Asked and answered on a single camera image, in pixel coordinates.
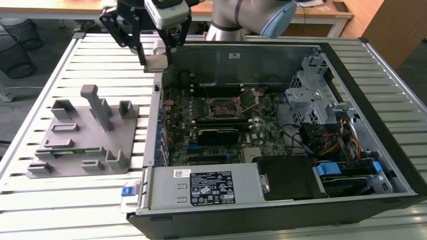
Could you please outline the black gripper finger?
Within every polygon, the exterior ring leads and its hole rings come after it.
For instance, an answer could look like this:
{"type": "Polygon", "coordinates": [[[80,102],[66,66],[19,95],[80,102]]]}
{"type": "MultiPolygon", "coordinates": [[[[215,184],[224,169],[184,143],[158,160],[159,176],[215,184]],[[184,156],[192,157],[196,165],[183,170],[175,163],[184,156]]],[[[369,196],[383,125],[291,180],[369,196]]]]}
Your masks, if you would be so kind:
{"type": "Polygon", "coordinates": [[[179,29],[175,34],[170,33],[168,29],[158,30],[158,34],[166,46],[166,56],[168,63],[172,62],[172,55],[176,52],[178,47],[183,46],[186,43],[191,22],[192,16],[187,16],[184,22],[179,24],[179,29]]]}
{"type": "Polygon", "coordinates": [[[143,30],[143,15],[142,9],[138,8],[103,8],[99,15],[99,20],[115,39],[118,45],[128,47],[138,54],[139,63],[142,66],[147,64],[144,48],[140,42],[140,34],[143,30]],[[118,17],[131,25],[131,35],[123,30],[118,22],[118,17]]]}

